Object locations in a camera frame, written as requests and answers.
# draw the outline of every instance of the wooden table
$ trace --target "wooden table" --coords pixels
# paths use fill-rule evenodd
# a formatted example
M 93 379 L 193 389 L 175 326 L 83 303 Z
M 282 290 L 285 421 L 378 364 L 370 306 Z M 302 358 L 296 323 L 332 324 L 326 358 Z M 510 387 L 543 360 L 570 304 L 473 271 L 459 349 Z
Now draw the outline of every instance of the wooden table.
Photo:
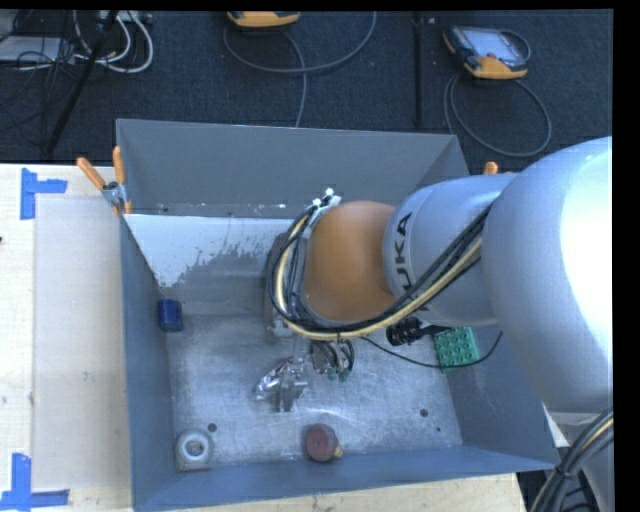
M 23 167 L 41 181 L 67 181 L 64 194 L 36 195 L 31 220 L 20 220 Z M 112 168 L 99 171 L 107 181 L 115 179 Z M 51 217 L 60 211 L 61 216 Z M 79 222 L 89 223 L 86 233 L 78 234 Z M 59 231 L 43 231 L 50 226 Z M 11 485 L 11 454 L 22 453 L 32 458 L 33 492 L 70 489 L 68 505 L 57 510 L 131 510 L 119 264 L 105 264 L 106 255 L 96 257 L 100 244 L 112 247 L 107 238 L 114 229 L 109 205 L 77 167 L 0 165 L 0 490 Z M 73 241 L 81 235 L 86 243 L 60 250 L 66 243 L 60 237 Z M 117 247 L 109 252 L 112 257 Z M 60 304 L 42 295 L 46 287 L 40 294 L 38 288 L 42 269 L 55 265 L 66 273 Z M 85 282 L 91 285 L 82 288 Z M 78 321 L 58 325 L 49 319 L 54 328 L 47 345 L 34 349 L 43 329 L 36 312 L 47 311 L 47 301 L 58 311 L 71 289 Z M 57 353 L 76 357 L 58 359 Z M 74 450 L 68 450 L 69 442 Z M 513 474 L 190 510 L 526 511 Z

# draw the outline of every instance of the blue block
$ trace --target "blue block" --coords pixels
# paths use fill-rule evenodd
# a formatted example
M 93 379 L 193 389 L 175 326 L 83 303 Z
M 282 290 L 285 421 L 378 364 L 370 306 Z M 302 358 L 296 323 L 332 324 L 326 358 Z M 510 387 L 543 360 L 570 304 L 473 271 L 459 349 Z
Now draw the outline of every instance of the blue block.
M 20 220 L 33 219 L 36 216 L 36 194 L 64 194 L 66 190 L 65 180 L 38 181 L 38 175 L 35 172 L 23 167 Z
M 66 505 L 69 490 L 31 492 L 31 459 L 21 453 L 11 456 L 11 490 L 0 496 L 0 510 L 30 512 L 33 507 Z
M 182 304 L 173 299 L 158 301 L 158 325 L 165 332 L 180 332 L 182 322 Z

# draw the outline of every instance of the bin floor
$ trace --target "bin floor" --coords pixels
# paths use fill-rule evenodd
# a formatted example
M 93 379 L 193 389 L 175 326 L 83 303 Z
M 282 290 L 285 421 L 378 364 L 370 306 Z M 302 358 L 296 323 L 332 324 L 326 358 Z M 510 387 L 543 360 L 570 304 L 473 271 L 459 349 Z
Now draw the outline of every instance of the bin floor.
M 300 458 L 305 427 L 318 422 L 335 430 L 345 454 L 462 444 L 447 377 L 439 369 L 352 340 L 355 364 L 345 382 L 317 374 L 309 363 L 303 395 L 290 412 L 277 412 L 273 402 L 256 400 L 253 390 L 292 355 L 292 339 L 269 344 L 257 315 L 187 315 L 184 323 L 182 332 L 166 337 L 175 435 L 214 430 L 216 465 Z M 392 348 L 382 331 L 371 338 Z M 393 350 L 437 362 L 428 337 Z

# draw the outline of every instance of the brown cylinder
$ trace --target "brown cylinder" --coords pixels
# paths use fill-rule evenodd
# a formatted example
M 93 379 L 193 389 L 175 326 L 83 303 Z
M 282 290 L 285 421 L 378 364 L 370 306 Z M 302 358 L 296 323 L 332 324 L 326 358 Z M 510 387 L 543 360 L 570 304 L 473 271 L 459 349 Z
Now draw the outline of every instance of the brown cylinder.
M 329 210 L 311 232 L 303 293 L 327 320 L 367 320 L 395 302 L 382 264 L 382 239 L 395 208 L 351 201 Z

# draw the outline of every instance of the gray bin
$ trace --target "gray bin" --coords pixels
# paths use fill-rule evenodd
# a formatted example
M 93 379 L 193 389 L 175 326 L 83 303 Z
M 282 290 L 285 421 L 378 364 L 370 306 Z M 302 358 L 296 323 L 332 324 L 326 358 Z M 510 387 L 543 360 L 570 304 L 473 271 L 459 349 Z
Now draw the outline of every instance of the gray bin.
M 398 205 L 418 187 L 468 175 L 455 136 L 141 120 L 118 120 L 116 128 L 133 201 L 120 240 L 135 510 L 558 462 L 543 407 L 507 339 L 483 363 L 446 374 L 354 340 L 346 382 L 310 375 L 291 412 L 252 396 L 292 350 L 290 340 L 267 340 L 263 326 L 274 236 L 329 186 L 343 201 Z M 158 325 L 157 304 L 167 298 L 182 305 L 180 332 Z M 481 354 L 498 332 L 474 329 Z M 384 333 L 373 338 L 386 343 Z M 437 362 L 429 338 L 394 350 Z M 305 456 L 304 428 L 318 422 L 336 431 L 340 459 Z M 176 440 L 190 429 L 210 436 L 208 469 L 176 465 Z

